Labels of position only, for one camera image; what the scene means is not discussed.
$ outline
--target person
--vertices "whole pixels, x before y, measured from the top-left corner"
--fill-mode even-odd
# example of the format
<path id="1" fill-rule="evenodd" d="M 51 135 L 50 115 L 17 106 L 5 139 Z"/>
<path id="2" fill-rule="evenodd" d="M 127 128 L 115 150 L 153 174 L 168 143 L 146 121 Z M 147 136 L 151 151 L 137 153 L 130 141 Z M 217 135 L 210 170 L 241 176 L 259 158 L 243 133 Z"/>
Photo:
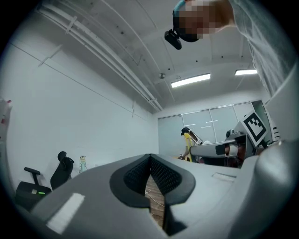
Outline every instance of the person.
<path id="1" fill-rule="evenodd" d="M 248 40 L 253 65 L 271 97 L 298 60 L 279 23 L 256 0 L 181 0 L 174 9 L 174 24 L 190 39 L 237 27 Z"/>

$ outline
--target cable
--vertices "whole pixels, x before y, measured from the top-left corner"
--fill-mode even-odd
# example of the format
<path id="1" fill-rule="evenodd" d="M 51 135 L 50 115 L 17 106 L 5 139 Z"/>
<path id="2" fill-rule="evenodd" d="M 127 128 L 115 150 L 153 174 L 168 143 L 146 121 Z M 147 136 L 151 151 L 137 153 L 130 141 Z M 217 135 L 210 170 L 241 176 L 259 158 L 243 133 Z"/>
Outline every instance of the cable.
<path id="1" fill-rule="evenodd" d="M 153 198 L 149 195 L 149 192 L 151 192 L 150 189 L 149 189 L 148 192 L 147 192 L 146 190 L 147 190 L 147 188 L 145 188 L 145 195 L 148 195 L 154 202 L 156 202 L 156 203 L 159 204 L 160 206 L 165 207 L 165 206 L 163 206 L 162 204 L 158 203 L 155 199 L 153 199 Z"/>

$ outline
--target chair armrest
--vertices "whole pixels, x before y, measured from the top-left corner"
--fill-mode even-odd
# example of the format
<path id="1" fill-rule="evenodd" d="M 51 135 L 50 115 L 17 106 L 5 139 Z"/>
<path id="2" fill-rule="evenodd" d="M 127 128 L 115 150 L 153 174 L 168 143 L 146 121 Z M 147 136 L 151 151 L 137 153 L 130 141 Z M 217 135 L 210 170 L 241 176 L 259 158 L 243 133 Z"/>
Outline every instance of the chair armrest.
<path id="1" fill-rule="evenodd" d="M 30 168 L 27 168 L 27 167 L 25 167 L 24 170 L 27 171 L 27 172 L 29 172 L 29 173 L 32 173 L 32 174 L 37 174 L 37 175 L 41 174 L 40 171 L 37 171 L 37 170 L 34 170 L 34 169 L 30 169 Z"/>

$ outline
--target white ceiling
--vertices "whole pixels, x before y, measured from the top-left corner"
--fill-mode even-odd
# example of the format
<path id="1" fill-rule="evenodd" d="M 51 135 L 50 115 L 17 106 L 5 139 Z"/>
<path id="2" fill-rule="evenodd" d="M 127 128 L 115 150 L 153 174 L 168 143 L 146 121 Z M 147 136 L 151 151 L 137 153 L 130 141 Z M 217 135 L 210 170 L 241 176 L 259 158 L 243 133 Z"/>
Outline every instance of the white ceiling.
<path id="1" fill-rule="evenodd" d="M 195 43 L 181 40 L 176 50 L 164 40 L 172 28 L 178 0 L 57 0 L 60 9 L 106 42 L 148 87 L 163 107 L 202 96 L 244 87 L 259 88 L 257 75 L 235 77 L 238 69 L 252 68 L 247 40 L 236 28 L 227 28 Z M 165 73 L 165 80 L 159 78 Z M 176 89 L 171 82 L 211 73 L 211 80 Z"/>

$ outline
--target chair backrest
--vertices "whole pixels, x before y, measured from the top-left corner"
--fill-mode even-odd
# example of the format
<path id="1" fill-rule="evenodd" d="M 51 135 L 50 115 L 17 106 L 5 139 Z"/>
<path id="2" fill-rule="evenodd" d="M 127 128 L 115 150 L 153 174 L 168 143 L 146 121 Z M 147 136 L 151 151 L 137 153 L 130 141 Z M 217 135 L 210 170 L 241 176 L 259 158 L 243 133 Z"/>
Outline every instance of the chair backrest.
<path id="1" fill-rule="evenodd" d="M 58 188 L 71 178 L 74 161 L 66 157 L 66 152 L 62 151 L 58 154 L 59 165 L 54 172 L 50 183 L 52 190 Z"/>

